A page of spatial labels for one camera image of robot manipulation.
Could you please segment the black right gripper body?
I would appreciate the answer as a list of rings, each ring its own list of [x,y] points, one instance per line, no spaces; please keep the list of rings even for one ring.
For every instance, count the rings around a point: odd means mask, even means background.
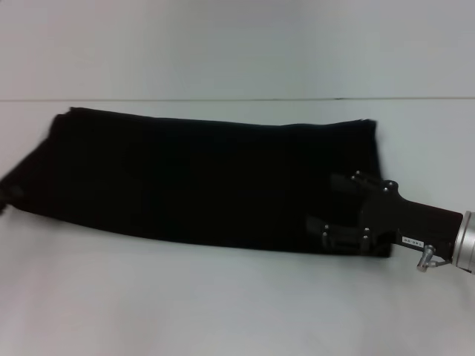
[[[387,180],[368,190],[358,221],[375,244],[394,243],[417,251],[431,245],[437,257],[450,257],[462,214],[406,200],[399,185]]]

